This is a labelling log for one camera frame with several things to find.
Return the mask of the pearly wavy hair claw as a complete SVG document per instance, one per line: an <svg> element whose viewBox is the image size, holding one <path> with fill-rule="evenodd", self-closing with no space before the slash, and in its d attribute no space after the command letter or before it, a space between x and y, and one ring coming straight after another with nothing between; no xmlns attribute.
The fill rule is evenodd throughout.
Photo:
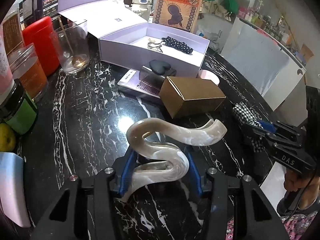
<svg viewBox="0 0 320 240"><path fill-rule="evenodd" d="M149 142L144 139L148 132L159 132L190 146L210 146L222 140L227 128L217 119L209 120L199 128L185 128L159 118L146 118L135 122L127 130L127 141L139 155L154 162L134 168L129 188L120 199L124 203L141 187L179 180L189 170L189 160L177 145L169 142Z"/></svg>

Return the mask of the black white gingham scrunchie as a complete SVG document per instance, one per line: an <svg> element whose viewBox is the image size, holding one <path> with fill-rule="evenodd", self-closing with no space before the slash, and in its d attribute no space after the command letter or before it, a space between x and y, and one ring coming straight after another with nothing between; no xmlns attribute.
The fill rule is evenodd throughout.
<svg viewBox="0 0 320 240"><path fill-rule="evenodd" d="M233 107L233 114L240 121L242 125L252 125L254 127L262 128L261 123L257 117L251 112L244 102L236 103ZM253 151L255 153L263 152L265 149L260 139L254 139L252 136L246 135L247 139L251 142Z"/></svg>

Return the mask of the gold star wire hair clip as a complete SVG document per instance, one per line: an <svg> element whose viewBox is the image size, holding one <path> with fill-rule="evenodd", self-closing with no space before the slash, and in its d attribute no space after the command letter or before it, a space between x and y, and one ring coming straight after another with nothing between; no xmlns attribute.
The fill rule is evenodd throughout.
<svg viewBox="0 0 320 240"><path fill-rule="evenodd" d="M163 40L152 40L151 38L149 38L148 39L147 48L149 50L153 50L153 51L157 51L159 53L163 53L162 43L163 43Z"/></svg>

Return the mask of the black polka dot scrunchie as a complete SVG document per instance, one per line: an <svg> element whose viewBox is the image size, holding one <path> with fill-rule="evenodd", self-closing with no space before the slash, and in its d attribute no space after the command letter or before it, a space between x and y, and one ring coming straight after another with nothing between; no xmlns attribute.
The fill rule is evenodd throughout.
<svg viewBox="0 0 320 240"><path fill-rule="evenodd" d="M162 43L164 45L166 45L167 47L174 48L174 49L181 51L185 54L192 54L192 52L193 52L193 48L188 46L185 42L180 42L170 36L163 37Z"/></svg>

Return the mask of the purple flat booklet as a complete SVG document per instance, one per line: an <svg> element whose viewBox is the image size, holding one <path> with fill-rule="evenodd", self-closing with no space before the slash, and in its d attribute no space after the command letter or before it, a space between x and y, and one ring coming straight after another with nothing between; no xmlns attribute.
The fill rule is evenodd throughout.
<svg viewBox="0 0 320 240"><path fill-rule="evenodd" d="M159 91L139 79L139 71L129 69L117 83L123 93L149 101L159 101Z"/></svg>

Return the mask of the brown cardboard box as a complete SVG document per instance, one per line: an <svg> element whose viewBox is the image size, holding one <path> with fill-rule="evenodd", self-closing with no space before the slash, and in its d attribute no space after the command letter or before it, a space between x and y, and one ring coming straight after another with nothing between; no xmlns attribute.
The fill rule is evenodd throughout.
<svg viewBox="0 0 320 240"><path fill-rule="evenodd" d="M159 97L172 118L212 112L226 98L211 80L176 76L166 77Z"/></svg>

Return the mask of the black heart-shaped object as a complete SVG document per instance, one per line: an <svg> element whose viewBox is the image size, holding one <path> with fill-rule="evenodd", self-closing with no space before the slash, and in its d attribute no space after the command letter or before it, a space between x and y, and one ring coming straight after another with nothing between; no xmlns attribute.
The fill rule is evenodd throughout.
<svg viewBox="0 0 320 240"><path fill-rule="evenodd" d="M157 75L164 75L167 70L171 69L171 65L165 61L152 60L149 62L151 70Z"/></svg>

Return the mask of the pink round compact case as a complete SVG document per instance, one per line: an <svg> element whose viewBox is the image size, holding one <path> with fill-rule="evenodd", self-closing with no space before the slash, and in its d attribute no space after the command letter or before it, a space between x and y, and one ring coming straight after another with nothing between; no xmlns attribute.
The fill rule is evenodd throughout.
<svg viewBox="0 0 320 240"><path fill-rule="evenodd" d="M217 86L219 85L220 83L220 80L219 80L219 77L214 74L213 72L211 71L208 71L208 70L200 70L197 74L197 78L201 78L201 79L204 79L204 80L211 80L213 83L215 83Z"/></svg>

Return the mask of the green label dark jar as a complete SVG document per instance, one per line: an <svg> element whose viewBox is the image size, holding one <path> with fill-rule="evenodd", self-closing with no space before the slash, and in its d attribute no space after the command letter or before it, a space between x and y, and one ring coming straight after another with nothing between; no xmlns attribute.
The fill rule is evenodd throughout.
<svg viewBox="0 0 320 240"><path fill-rule="evenodd" d="M37 106L20 80L15 79L13 88L1 104L1 120L18 134L24 135L34 125L37 115Z"/></svg>

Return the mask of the yellow lemon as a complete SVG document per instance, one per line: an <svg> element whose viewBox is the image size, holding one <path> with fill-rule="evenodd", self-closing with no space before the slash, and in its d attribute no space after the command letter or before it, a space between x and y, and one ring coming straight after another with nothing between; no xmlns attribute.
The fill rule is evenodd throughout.
<svg viewBox="0 0 320 240"><path fill-rule="evenodd" d="M6 123L0 124L0 150L12 152L15 148L16 139L13 130Z"/></svg>

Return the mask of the lavender gift box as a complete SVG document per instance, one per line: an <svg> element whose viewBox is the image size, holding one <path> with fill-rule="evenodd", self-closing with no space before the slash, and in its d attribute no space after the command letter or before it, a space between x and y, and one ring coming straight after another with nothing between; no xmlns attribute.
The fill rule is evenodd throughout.
<svg viewBox="0 0 320 240"><path fill-rule="evenodd" d="M102 61L140 70L152 60L169 63L178 76L195 77L204 61L209 41L172 27L149 23L117 0L58 0L58 12L65 18L87 21L87 31L99 41ZM163 37L185 42L190 55L168 46L161 51L148 47Z"/></svg>

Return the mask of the clear drinking glass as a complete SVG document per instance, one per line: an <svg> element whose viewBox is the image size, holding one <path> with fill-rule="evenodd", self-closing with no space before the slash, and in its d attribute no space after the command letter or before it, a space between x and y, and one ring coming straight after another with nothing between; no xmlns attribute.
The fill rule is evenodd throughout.
<svg viewBox="0 0 320 240"><path fill-rule="evenodd" d="M88 47L87 20L68 22L63 25L59 17L59 28L50 34L51 42L66 74L76 74L84 70L90 61Z"/></svg>

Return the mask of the pink panda paper cup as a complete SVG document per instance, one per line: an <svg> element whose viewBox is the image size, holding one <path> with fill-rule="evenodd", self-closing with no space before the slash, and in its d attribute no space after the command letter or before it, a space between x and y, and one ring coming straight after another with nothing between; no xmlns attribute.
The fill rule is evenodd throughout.
<svg viewBox="0 0 320 240"><path fill-rule="evenodd" d="M3 38L0 51L0 104L2 104L14 86L14 80L8 63Z"/></svg>

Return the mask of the orange clear-lid jar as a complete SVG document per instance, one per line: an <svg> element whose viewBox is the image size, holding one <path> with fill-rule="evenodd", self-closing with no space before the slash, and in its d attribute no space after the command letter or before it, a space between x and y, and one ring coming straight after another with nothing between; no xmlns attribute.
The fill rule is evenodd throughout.
<svg viewBox="0 0 320 240"><path fill-rule="evenodd" d="M39 102L48 89L48 80L33 43L11 55L10 69L33 101Z"/></svg>

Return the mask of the red cylindrical canister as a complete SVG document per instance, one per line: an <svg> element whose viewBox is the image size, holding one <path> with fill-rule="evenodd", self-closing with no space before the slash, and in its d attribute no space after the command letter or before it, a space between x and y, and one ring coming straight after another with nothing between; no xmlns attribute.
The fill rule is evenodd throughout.
<svg viewBox="0 0 320 240"><path fill-rule="evenodd" d="M34 44L46 76L53 74L60 64L50 38L53 31L52 19L49 16L41 18L22 30L25 45Z"/></svg>

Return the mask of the white kettle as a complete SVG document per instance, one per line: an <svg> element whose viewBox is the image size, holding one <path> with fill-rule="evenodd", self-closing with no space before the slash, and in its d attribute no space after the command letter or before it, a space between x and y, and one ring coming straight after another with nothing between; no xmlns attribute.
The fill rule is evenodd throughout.
<svg viewBox="0 0 320 240"><path fill-rule="evenodd" d="M132 0L131 11L148 21L152 9L152 2L153 0Z"/></svg>

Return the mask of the orange printed snack bag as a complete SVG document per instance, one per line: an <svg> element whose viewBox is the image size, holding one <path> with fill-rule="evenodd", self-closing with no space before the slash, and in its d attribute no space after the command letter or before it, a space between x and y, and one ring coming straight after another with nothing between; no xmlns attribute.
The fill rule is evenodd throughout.
<svg viewBox="0 0 320 240"><path fill-rule="evenodd" d="M202 0L157 0L153 23L194 32Z"/></svg>

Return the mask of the brown spice jar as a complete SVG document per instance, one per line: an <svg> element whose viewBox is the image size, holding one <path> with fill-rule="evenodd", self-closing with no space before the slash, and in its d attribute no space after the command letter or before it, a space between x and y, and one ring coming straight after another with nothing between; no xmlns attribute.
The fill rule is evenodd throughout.
<svg viewBox="0 0 320 240"><path fill-rule="evenodd" d="M9 56L14 51L25 46L20 23L20 13L18 9L7 14L2 23L2 27L5 51L7 56Z"/></svg>

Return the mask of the dark lidded bottle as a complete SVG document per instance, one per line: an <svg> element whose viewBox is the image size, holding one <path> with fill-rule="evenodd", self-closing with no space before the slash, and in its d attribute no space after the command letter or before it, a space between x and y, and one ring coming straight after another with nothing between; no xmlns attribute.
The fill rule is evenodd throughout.
<svg viewBox="0 0 320 240"><path fill-rule="evenodd" d="M26 28L43 18L43 0L22 0L22 12Z"/></svg>

